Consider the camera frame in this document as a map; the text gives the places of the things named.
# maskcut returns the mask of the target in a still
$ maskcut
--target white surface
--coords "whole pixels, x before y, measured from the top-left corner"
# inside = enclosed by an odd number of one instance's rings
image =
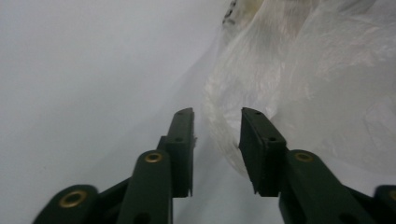
[[[189,106],[199,138],[194,197],[175,200],[175,223],[280,223],[277,201],[253,195],[201,119],[228,5],[1,1],[0,223],[31,223],[68,186],[102,191],[128,177]]]

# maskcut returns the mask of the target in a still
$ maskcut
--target transparent plastic film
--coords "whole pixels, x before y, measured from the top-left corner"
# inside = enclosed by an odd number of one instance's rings
[[[237,147],[245,106],[270,118],[290,149],[396,175],[395,9],[390,0],[264,0],[224,37],[204,111],[238,172],[246,175]]]

